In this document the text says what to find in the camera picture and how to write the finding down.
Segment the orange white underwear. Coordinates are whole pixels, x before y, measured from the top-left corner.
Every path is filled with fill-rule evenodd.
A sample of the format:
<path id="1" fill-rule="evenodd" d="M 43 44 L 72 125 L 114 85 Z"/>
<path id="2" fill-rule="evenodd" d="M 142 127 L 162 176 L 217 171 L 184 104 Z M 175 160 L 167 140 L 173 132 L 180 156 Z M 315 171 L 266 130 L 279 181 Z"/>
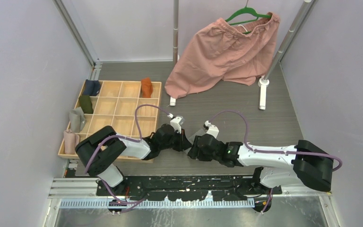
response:
<path id="1" fill-rule="evenodd" d="M 153 93 L 153 85 L 150 78 L 144 78 L 141 80 L 141 97 L 151 98 Z"/>

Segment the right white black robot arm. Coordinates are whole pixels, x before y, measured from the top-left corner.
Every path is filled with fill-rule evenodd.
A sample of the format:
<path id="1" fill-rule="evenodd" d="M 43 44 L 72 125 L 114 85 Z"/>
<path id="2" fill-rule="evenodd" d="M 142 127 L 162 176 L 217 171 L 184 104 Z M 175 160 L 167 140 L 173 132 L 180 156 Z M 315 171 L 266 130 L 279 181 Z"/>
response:
<path id="1" fill-rule="evenodd" d="M 294 184 L 320 192 L 331 190 L 334 158 L 307 140 L 285 147 L 267 147 L 236 141 L 224 143 L 204 134 L 195 137 L 187 155 L 200 161 L 215 160 L 227 167 L 256 166 L 257 177 L 251 180 L 256 193 Z"/>

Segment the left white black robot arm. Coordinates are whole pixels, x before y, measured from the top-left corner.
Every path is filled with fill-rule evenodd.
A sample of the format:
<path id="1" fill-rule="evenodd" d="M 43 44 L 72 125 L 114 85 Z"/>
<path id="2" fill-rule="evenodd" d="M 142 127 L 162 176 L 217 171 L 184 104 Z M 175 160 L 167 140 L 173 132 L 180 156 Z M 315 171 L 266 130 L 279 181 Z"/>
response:
<path id="1" fill-rule="evenodd" d="M 151 160 L 166 149 L 185 151 L 192 147 L 184 130 L 177 131 L 163 124 L 155 132 L 141 139 L 118 134 L 113 127 L 105 126 L 75 146 L 75 153 L 89 176 L 99 177 L 114 195 L 126 191 L 124 175 L 113 163 L 120 156 Z"/>

